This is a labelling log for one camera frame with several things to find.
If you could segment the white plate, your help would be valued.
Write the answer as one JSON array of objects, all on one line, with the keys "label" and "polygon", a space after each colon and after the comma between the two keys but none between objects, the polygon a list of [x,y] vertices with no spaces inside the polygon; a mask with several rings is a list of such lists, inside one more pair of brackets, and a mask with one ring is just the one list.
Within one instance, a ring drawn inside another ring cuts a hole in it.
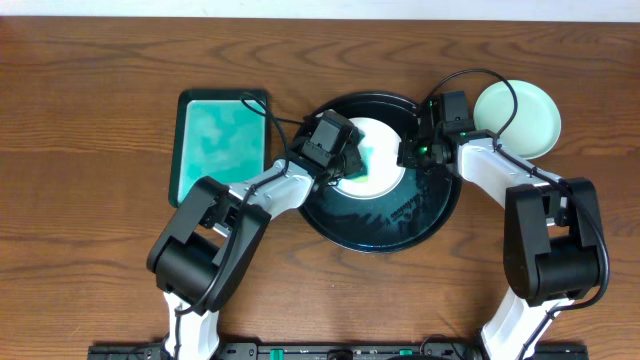
[{"label": "white plate", "polygon": [[366,163],[369,181],[364,184],[343,179],[337,191],[349,198],[372,200],[386,195],[402,180],[405,169],[397,165],[400,136],[382,121],[353,117],[350,121],[363,134],[358,145]]}]

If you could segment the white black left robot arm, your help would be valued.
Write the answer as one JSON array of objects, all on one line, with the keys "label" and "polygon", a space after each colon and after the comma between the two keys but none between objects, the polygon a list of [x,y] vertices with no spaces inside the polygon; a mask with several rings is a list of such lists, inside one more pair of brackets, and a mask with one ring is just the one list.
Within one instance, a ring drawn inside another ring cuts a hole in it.
[{"label": "white black left robot arm", "polygon": [[363,170],[355,128],[316,129],[297,139],[271,168],[244,182],[196,181],[146,260],[170,314],[170,359],[210,359],[220,339],[219,312],[231,298],[269,223],[300,207],[312,190]]}]

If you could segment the mint plate top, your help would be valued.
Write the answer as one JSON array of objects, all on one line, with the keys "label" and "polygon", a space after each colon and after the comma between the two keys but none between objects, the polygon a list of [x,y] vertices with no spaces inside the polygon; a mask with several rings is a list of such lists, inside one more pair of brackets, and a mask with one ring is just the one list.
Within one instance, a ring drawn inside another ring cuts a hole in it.
[{"label": "mint plate top", "polygon": [[[561,134],[561,115],[553,99],[538,86],[509,80],[518,110],[500,135],[501,141],[520,157],[530,160],[548,153]],[[485,89],[476,101],[473,119],[477,129],[497,133],[513,111],[512,94],[503,82]]]}]

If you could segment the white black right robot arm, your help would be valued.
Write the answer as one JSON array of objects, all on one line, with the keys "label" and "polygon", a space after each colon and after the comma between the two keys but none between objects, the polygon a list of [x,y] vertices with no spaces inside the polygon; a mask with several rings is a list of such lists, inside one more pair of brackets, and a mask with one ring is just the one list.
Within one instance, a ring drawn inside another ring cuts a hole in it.
[{"label": "white black right robot arm", "polygon": [[479,130],[463,92],[427,97],[398,163],[441,169],[478,186],[504,209],[503,267],[509,284],[479,333],[485,359],[526,359],[552,321],[590,307],[606,291],[610,262],[593,184],[543,171]]}]

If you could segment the yellow green sponge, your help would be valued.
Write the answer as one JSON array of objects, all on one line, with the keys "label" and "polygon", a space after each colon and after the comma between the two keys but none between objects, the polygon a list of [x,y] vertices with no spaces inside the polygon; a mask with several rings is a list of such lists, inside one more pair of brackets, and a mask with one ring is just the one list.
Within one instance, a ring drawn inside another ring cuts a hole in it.
[{"label": "yellow green sponge", "polygon": [[363,170],[358,173],[352,174],[347,177],[347,180],[358,184],[367,183],[369,181],[368,172],[366,170]]}]

